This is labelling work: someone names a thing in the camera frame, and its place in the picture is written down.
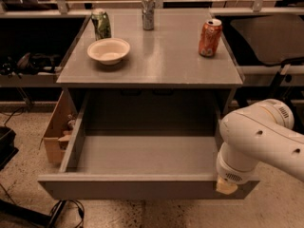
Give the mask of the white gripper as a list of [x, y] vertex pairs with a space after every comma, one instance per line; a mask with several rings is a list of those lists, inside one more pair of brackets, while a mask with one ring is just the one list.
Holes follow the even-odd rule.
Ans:
[[254, 175], [257, 164], [257, 160], [245, 156], [224, 142], [217, 156], [216, 190], [224, 195], [235, 193], [238, 185], [246, 183]]

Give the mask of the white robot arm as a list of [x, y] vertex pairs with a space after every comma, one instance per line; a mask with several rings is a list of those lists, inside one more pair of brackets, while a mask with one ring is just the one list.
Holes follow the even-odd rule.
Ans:
[[230, 195], [265, 162], [304, 181], [304, 135], [293, 131], [291, 109], [276, 99], [239, 108], [222, 118], [217, 191]]

